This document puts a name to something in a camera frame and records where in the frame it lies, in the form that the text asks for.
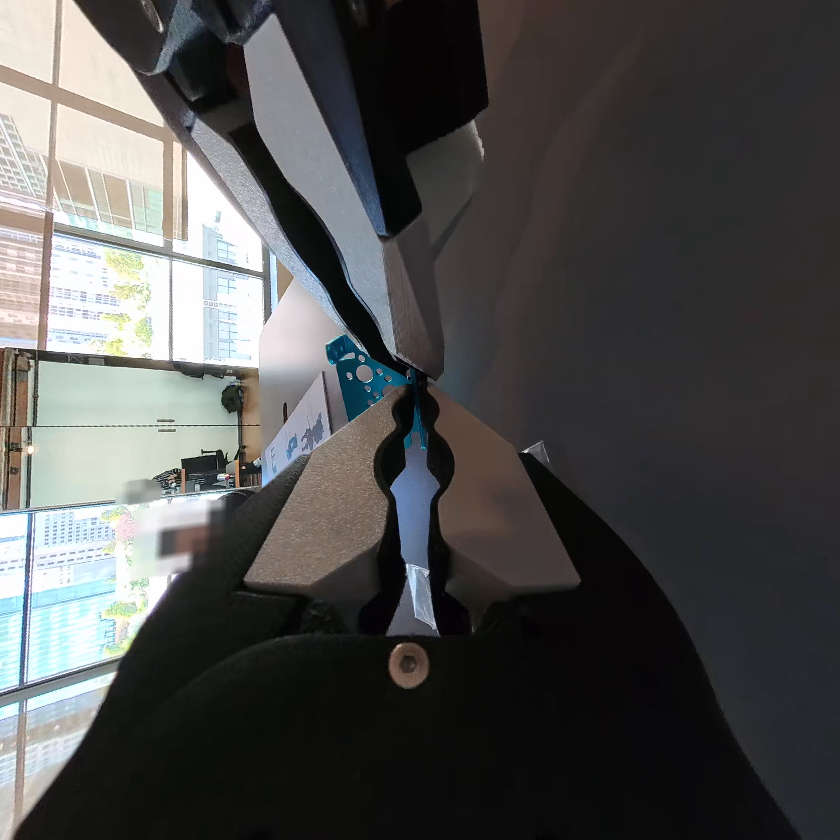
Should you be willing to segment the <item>printed instruction booklet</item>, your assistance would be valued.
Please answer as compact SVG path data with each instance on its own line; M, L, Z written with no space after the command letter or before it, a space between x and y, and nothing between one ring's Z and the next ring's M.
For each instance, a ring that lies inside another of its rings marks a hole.
M310 455L332 434L324 373L319 372L261 457L263 483L273 480L302 455Z

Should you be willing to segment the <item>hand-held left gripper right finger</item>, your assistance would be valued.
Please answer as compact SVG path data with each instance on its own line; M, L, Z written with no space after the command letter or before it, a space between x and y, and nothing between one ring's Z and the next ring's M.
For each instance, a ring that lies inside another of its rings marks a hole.
M581 583L519 452L436 387L421 387L429 584L442 634L470 634L495 604Z

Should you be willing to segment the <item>blue perforated U bracket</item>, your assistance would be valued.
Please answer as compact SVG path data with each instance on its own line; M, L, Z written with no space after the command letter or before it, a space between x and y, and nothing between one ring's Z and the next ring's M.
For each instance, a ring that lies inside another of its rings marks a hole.
M401 374L373 360L345 334L329 342L325 352L328 362L337 368L349 421L378 403L396 387L415 386L412 371Z

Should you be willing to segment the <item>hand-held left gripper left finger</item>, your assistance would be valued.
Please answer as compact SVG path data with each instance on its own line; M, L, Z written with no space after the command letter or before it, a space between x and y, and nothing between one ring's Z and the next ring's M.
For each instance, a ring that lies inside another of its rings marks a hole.
M406 582L392 485L413 415L412 390L399 386L305 458L249 590L324 602L353 631L387 632Z

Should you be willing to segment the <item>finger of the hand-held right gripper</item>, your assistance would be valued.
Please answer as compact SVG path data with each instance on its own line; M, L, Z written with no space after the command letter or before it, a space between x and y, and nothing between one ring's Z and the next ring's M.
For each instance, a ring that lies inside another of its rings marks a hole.
M477 116L407 156L422 211L399 234L382 237L276 17L247 43L245 60L247 69L267 70L270 81L280 82L278 104L268 100L268 83L257 83L255 126L282 174L327 228L394 362L437 379L445 369L445 338L435 260L477 192L485 156Z
M218 133L195 123L192 144L268 248L330 318L378 361L396 361L349 283L327 228L282 174L256 126L246 123Z

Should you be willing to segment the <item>wide beige roller blind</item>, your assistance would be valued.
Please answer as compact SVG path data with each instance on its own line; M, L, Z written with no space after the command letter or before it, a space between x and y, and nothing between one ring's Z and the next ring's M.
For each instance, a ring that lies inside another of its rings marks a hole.
M181 222L182 153L74 2L1 3L2 205L160 244Z

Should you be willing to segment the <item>large office window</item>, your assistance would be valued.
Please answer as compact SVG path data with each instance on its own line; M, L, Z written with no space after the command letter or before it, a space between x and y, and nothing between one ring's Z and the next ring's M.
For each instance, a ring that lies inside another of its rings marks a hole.
M152 244L5 208L1 113L3 348L256 368L277 260L163 125L182 153L181 222Z

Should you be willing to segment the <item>dark grey desk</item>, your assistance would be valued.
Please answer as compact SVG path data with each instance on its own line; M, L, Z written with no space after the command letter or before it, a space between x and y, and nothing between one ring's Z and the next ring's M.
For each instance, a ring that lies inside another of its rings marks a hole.
M276 838L838 838L838 2L478 2L440 384L543 440L560 688L292 763Z

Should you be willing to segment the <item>side office window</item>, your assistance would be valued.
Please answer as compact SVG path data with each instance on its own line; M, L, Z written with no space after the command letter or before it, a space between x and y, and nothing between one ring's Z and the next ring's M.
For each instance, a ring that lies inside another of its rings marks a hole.
M151 608L132 543L127 506L2 514L2 838L80 745Z

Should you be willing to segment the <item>pale green cabinet wall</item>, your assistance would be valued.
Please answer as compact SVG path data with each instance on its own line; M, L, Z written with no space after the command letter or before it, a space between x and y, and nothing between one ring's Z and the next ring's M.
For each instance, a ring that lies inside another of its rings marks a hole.
M244 390L227 413L227 384ZM227 364L2 348L2 510L119 498L221 450L256 460L263 444L256 370Z

